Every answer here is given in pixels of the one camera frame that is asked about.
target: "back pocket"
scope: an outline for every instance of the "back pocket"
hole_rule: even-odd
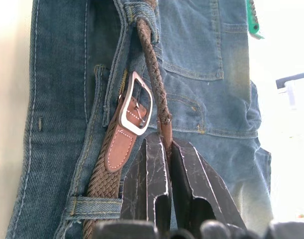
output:
[[[223,79],[218,0],[159,1],[163,67],[197,80]]]

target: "silver metal buckle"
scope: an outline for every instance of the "silver metal buckle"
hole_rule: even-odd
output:
[[[126,112],[127,112],[127,109],[128,109],[128,106],[130,104],[131,97],[133,94],[135,80],[140,84],[140,86],[144,90],[146,90],[146,92],[148,93],[149,98],[150,98],[150,108],[147,111],[145,124],[142,128],[139,128],[136,125],[134,125],[133,123],[131,123],[130,121],[128,121],[128,119],[126,117]],[[128,129],[129,131],[133,132],[134,134],[142,135],[146,131],[148,124],[150,123],[151,116],[152,116],[152,108],[153,108],[153,98],[152,98],[151,90],[147,87],[147,85],[144,83],[144,81],[141,79],[141,77],[137,74],[137,72],[133,71],[129,77],[128,88],[127,88],[127,92],[126,92],[126,96],[125,96],[123,105],[121,107],[120,115],[118,117],[118,123],[123,128]]]

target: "stitching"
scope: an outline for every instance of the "stitching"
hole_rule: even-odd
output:
[[[125,155],[125,157],[123,158],[122,162],[120,162],[120,164],[117,165],[117,166],[115,166],[115,167],[111,167],[111,165],[110,165],[110,154],[111,154],[111,151],[112,151],[113,144],[114,144],[114,142],[115,142],[117,133],[121,133],[121,134],[125,135],[126,137],[130,138],[130,139],[131,139],[131,142],[130,142],[130,145],[129,145],[128,149],[127,149],[126,155]],[[117,168],[117,167],[119,167],[119,166],[124,162],[124,160],[126,159],[126,156],[128,155],[128,152],[130,151],[132,142],[133,142],[133,138],[132,138],[131,136],[129,136],[129,135],[123,133],[123,132],[120,131],[120,130],[118,130],[118,131],[116,132],[115,137],[114,137],[114,140],[113,140],[112,145],[111,145],[111,148],[110,148],[110,151],[108,152],[108,156],[107,156],[107,163],[108,163],[108,165],[109,165],[111,168]]]
[[[223,130],[223,129],[211,129],[210,131],[220,131],[220,132],[229,132],[229,133],[235,133],[235,134],[237,134],[237,133],[241,133],[241,135],[243,134],[243,133],[245,133],[245,134],[251,134],[251,133],[255,133],[256,131],[229,131],[229,130]]]
[[[230,30],[244,30],[244,29],[247,29],[247,27],[243,27],[243,26],[228,26],[228,25],[223,25],[222,26],[224,29],[230,29]]]
[[[157,127],[156,124],[151,124],[150,127]],[[198,130],[195,130],[194,128],[180,128],[180,127],[172,127],[172,129],[176,129],[176,130],[188,130],[189,132],[199,132]]]
[[[100,213],[75,213],[75,215],[87,215],[87,214],[108,214],[108,213],[111,213],[111,214],[120,214],[120,212],[100,212]]]
[[[162,52],[162,49],[160,48],[160,47],[158,47],[158,46],[154,46],[155,48],[157,48],[157,49],[159,49],[160,50],[160,52]]]
[[[118,90],[118,95],[119,96],[124,92],[126,76],[127,76],[127,69],[125,69],[124,72],[123,72],[121,85],[120,85],[119,90]]]
[[[133,114],[131,111],[127,110],[128,113],[130,113],[133,117],[135,117],[136,119],[140,120],[139,117],[137,117],[135,114]]]
[[[213,23],[214,23],[214,29],[215,29],[215,33],[216,33],[216,45],[217,45],[217,50],[218,50],[218,60],[219,60],[219,66],[220,69],[222,70],[222,57],[221,57],[221,39],[220,39],[220,32],[217,31],[216,28],[216,21],[217,21],[217,17],[219,16],[219,7],[218,7],[218,1],[217,0],[213,0],[212,4],[211,4],[211,15],[212,15],[212,19],[213,19]]]
[[[95,74],[97,74],[97,72],[98,72],[98,70],[100,69],[100,67],[101,67],[101,68],[108,69],[108,68],[105,67],[105,65],[103,65],[103,64],[95,65],[95,68],[94,68]],[[98,105],[100,105],[100,103],[101,103],[101,91],[102,91],[102,81],[101,81],[101,84],[100,84],[100,93],[99,93],[99,102],[98,102]],[[98,112],[98,111],[96,110],[94,120],[97,118],[97,112]],[[79,177],[80,177],[80,175],[78,176],[76,187],[72,190],[72,191],[75,190],[75,193],[76,193],[77,188],[78,188]],[[55,235],[61,233],[61,232],[60,232],[60,231],[61,231],[61,228],[64,228],[64,227],[67,226],[67,224],[68,224],[68,221],[67,221],[67,220],[65,220],[65,222],[63,222],[62,220],[63,220],[63,219],[61,218],[60,224],[59,224],[59,226],[58,226],[58,228],[57,228],[57,230],[56,230],[56,232],[55,232]]]
[[[101,80],[101,84],[100,84],[100,93],[99,93],[99,103],[98,103],[98,105],[100,105],[101,94],[102,94],[102,80]],[[88,156],[89,149],[90,149],[90,146],[91,146],[91,144],[92,144],[94,122],[96,121],[96,118],[97,118],[98,109],[99,109],[99,107],[96,107],[95,116],[94,116],[94,119],[93,119],[92,125],[91,125],[91,135],[90,135],[90,140],[89,140],[88,148],[87,148],[87,151],[86,151],[85,156],[84,156],[83,159],[82,159],[81,168],[80,168],[80,170],[78,171],[77,184],[76,184],[76,187],[75,187],[75,190],[74,190],[74,191],[75,191],[75,194],[77,193],[77,189],[78,189],[78,185],[79,185],[79,179],[80,179],[80,176],[81,176],[81,171],[82,171],[82,169],[83,169],[83,165],[84,165],[85,159],[86,159],[87,156]]]
[[[247,24],[245,24],[245,23],[226,23],[226,22],[223,22],[222,25],[226,25],[228,27],[247,27]]]
[[[23,208],[23,200],[26,196],[26,189],[27,189],[28,178],[29,178],[29,173],[30,173],[30,166],[31,166],[31,149],[32,149],[31,137],[32,137],[32,126],[33,126],[33,114],[34,114],[34,108],[35,108],[35,103],[36,103],[36,56],[37,56],[37,27],[38,27],[39,2],[40,2],[40,0],[38,0],[38,4],[37,4],[36,24],[35,24],[35,38],[34,38],[34,65],[33,65],[33,70],[34,70],[34,95],[33,95],[30,130],[29,130],[29,163],[28,163],[27,177],[26,177],[26,180],[25,180],[23,195],[22,195],[22,199],[21,199],[21,205],[20,205],[17,220],[15,222],[15,226],[14,226],[14,229],[13,229],[12,238],[15,237],[17,224],[18,224],[18,221],[19,221],[19,218],[20,218],[20,215],[21,215],[21,211],[22,211],[22,208]]]
[[[129,6],[130,14],[131,14],[131,23],[133,22],[133,12],[132,12],[132,7]]]
[[[102,204],[122,204],[122,203],[118,203],[118,202],[89,202],[89,201],[77,201],[77,203],[85,203],[85,204],[89,204],[89,203],[102,203]]]
[[[123,5],[120,2],[115,3],[116,10],[119,14],[120,19],[124,20],[126,22],[126,12],[123,9]],[[119,61],[121,56],[123,55],[124,52],[124,45],[125,45],[125,35],[127,33],[128,26],[121,24],[121,30],[120,30],[120,36],[118,39],[118,44],[116,47],[116,51],[114,53],[114,58],[112,61],[111,65],[111,71],[110,71],[110,76],[108,78],[108,84],[106,88],[106,95],[104,99],[104,106],[105,108],[103,109],[103,125],[109,123],[109,113],[110,113],[110,102],[112,98],[112,92],[115,84],[115,79],[116,79],[116,73],[119,71],[119,69],[116,69],[117,66],[119,65]]]
[[[199,108],[199,111],[200,111],[200,113],[201,113],[201,117],[202,117],[201,129],[205,129],[204,114],[203,114],[203,110],[202,110],[202,108],[201,108],[199,102],[194,101],[194,100],[192,100],[192,99],[190,99],[190,98],[188,98],[188,97],[185,97],[185,96],[175,95],[175,94],[172,94],[172,93],[167,93],[167,94],[168,94],[168,95],[172,95],[172,96],[179,96],[179,97],[182,97],[182,98],[184,98],[184,99],[186,99],[186,100],[189,100],[189,101],[191,101],[191,102],[197,104],[197,105],[198,105],[198,108]]]
[[[194,76],[194,77],[198,77],[198,78],[213,78],[213,77],[216,77],[216,73],[201,73],[201,72],[193,72],[193,71],[188,71],[182,67],[179,67],[177,65],[173,65],[165,60],[163,60],[163,64],[165,65],[169,65],[169,66],[172,66],[174,68],[177,68],[177,71],[179,71],[180,73],[185,73],[186,75],[188,76]]]
[[[211,131],[208,130],[207,134],[209,135],[214,135],[214,136],[222,136],[222,137],[227,137],[227,138],[237,138],[237,139],[247,139],[247,138],[252,138],[252,137],[256,137],[257,134],[224,134],[224,133],[219,133],[219,132],[215,132],[215,131]]]
[[[86,81],[87,81],[87,18],[88,18],[88,0],[86,2],[86,20],[84,28],[84,112],[86,114],[86,123],[88,124],[88,114],[87,114],[87,93],[86,93]]]
[[[184,101],[181,101],[181,100],[178,100],[178,99],[167,98],[167,100],[179,101],[179,102],[183,103],[184,105],[191,107],[194,111],[198,112],[199,116],[202,118],[201,126],[200,126],[200,129],[198,129],[198,131],[199,132],[203,131],[203,126],[204,126],[203,125],[203,113],[202,113],[201,109],[200,109],[200,111],[198,111],[196,107],[193,107],[192,105],[188,104],[187,102],[184,102]]]
[[[162,57],[160,54],[156,53],[156,52],[155,52],[155,55],[156,55],[159,59],[161,59],[161,60],[163,59],[163,57]]]
[[[75,210],[76,210],[76,206],[77,206],[77,198],[75,198],[75,200],[73,200],[73,208],[70,212],[70,216],[73,216]]]
[[[241,30],[239,30],[239,31],[227,31],[227,30],[224,30],[223,32],[228,32],[228,33],[246,33],[246,32],[241,31]]]

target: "denim fabric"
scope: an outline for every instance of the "denim fabric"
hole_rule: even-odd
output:
[[[168,92],[174,137],[222,176],[248,228],[272,218],[270,154],[260,147],[249,80],[245,0],[35,0],[23,171],[7,238],[80,238],[84,219],[118,218],[119,199],[86,197],[124,72],[150,80],[136,33],[146,19]],[[144,91],[135,96],[147,105]],[[171,225],[175,227],[175,217]]]

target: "brown woven belt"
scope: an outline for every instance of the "brown woven belt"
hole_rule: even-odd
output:
[[[146,0],[155,8],[155,0]],[[160,75],[156,54],[151,44],[151,30],[144,19],[137,20],[137,32],[145,55],[145,62],[151,80],[158,115],[158,132],[166,150],[168,164],[172,150],[172,115],[169,113],[166,92]],[[147,111],[132,97],[134,81],[137,81],[150,96]],[[146,130],[152,110],[152,96],[142,79],[133,72],[130,75],[126,95],[122,94],[112,120],[105,134],[99,158],[92,172],[87,195],[96,198],[118,198],[122,166],[127,162],[136,137]],[[96,220],[85,220],[83,235],[92,237]]]

